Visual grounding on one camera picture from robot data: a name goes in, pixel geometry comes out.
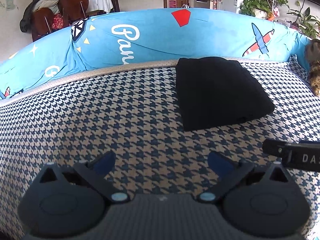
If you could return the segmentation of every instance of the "gray gripper base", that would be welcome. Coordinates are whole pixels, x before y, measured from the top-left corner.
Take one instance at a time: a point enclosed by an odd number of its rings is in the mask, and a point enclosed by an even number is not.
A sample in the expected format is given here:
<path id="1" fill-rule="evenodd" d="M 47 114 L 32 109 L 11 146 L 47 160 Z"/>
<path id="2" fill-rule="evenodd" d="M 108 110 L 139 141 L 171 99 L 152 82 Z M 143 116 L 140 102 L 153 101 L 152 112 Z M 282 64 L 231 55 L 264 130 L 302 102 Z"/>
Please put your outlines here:
<path id="1" fill-rule="evenodd" d="M 39 240 L 26 235 L 24 240 Z M 191 195 L 140 195 L 126 204 L 113 205 L 101 222 L 69 240 L 258 240 L 243 233 L 211 204 Z M 303 240 L 298 234 L 277 240 Z"/>

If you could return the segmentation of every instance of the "silver bolt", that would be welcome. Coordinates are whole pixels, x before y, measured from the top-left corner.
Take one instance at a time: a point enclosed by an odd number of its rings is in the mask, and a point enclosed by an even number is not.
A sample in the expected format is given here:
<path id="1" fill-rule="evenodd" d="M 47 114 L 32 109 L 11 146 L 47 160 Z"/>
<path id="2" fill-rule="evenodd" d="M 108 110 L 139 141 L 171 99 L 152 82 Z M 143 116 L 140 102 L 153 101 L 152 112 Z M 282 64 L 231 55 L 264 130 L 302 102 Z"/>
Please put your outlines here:
<path id="1" fill-rule="evenodd" d="M 123 192 L 117 192 L 111 195 L 111 199 L 113 201 L 117 201 L 117 202 L 121 202 L 121 201 L 125 201 L 128 199 L 128 195 L 126 193 Z"/>
<path id="2" fill-rule="evenodd" d="M 200 194 L 200 199 L 202 201 L 211 202 L 215 200 L 215 198 L 216 198 L 216 195 L 211 192 L 204 192 Z"/>

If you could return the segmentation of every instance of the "white letter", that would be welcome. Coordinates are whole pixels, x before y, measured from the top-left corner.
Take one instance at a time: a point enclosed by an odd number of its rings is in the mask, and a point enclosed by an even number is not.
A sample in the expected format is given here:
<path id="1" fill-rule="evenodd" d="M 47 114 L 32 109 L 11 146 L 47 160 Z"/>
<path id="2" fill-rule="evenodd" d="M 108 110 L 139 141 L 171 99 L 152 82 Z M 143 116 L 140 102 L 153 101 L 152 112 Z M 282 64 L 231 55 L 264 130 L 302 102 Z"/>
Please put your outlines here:
<path id="1" fill-rule="evenodd" d="M 58 66 L 53 65 L 45 69 L 44 75 L 46 77 L 54 77 L 56 74 L 58 74 L 59 71 L 60 71 L 60 68 Z"/>
<path id="2" fill-rule="evenodd" d="M 316 164 L 316 157 L 315 157 L 314 155 L 313 155 L 313 157 L 312 157 L 312 159 L 311 159 L 310 163 L 314 163 L 314 164 Z"/>
<path id="3" fill-rule="evenodd" d="M 302 162 L 306 163 L 307 161 L 308 161 L 308 155 L 304 154 Z"/>
<path id="4" fill-rule="evenodd" d="M 129 54 L 133 54 L 133 51 L 131 50 L 124 51 L 123 48 L 131 48 L 131 43 L 129 41 L 122 40 L 122 39 L 119 39 L 118 43 L 120 45 L 119 49 L 121 51 L 121 55 L 126 55 L 126 57 L 122 58 L 123 65 L 129 64 L 128 62 L 126 62 L 126 59 L 134 59 L 134 56 L 131 56 L 131 55 L 129 56 Z"/>
<path id="5" fill-rule="evenodd" d="M 132 38 L 132 37 L 129 37 L 128 34 L 133 34 L 131 31 L 127 31 L 126 29 L 123 29 L 122 32 L 116 32 L 115 29 L 116 28 L 132 28 L 134 29 L 135 31 L 135 36 Z M 129 41 L 136 41 L 137 39 L 139 39 L 140 37 L 140 31 L 139 29 L 136 27 L 136 26 L 133 26 L 133 25 L 129 25 L 129 24 L 118 24 L 118 25 L 115 25 L 111 28 L 111 32 L 113 34 L 117 34 L 117 35 L 124 35 Z"/>

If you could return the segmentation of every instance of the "dining table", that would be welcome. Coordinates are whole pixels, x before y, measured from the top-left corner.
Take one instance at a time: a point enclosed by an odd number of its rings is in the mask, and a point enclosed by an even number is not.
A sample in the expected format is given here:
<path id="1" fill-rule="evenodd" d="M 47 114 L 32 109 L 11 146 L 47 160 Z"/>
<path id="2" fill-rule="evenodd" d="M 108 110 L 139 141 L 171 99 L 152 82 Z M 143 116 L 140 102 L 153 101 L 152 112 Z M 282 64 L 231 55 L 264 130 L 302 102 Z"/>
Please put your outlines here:
<path id="1" fill-rule="evenodd" d="M 109 13 L 113 9 L 111 0 L 89 0 L 87 13 L 93 11 L 104 11 Z"/>

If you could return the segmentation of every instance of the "black and white diamond print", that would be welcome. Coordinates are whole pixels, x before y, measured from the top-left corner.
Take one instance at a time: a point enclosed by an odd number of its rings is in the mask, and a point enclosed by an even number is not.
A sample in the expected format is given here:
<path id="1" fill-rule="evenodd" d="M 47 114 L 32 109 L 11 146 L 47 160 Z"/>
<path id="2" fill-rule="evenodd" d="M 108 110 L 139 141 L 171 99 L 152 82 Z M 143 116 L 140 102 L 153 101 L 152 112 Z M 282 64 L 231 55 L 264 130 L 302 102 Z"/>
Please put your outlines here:
<path id="1" fill-rule="evenodd" d="M 290 63 L 241 63 L 261 83 L 275 111 L 240 125 L 184 132 L 175 68 L 154 68 L 71 82 L 0 108 L 0 230 L 22 237 L 17 206 L 44 163 L 91 160 L 110 149 L 106 177 L 134 193 L 198 194 L 217 182 L 207 155 L 215 150 L 259 165 L 265 138 L 320 141 L 320 99 L 296 58 Z M 304 235 L 317 233 L 320 174 L 290 171 L 312 212 Z"/>
<path id="2" fill-rule="evenodd" d="M 72 40 L 76 42 L 85 31 L 86 20 L 80 20 L 71 27 Z"/>

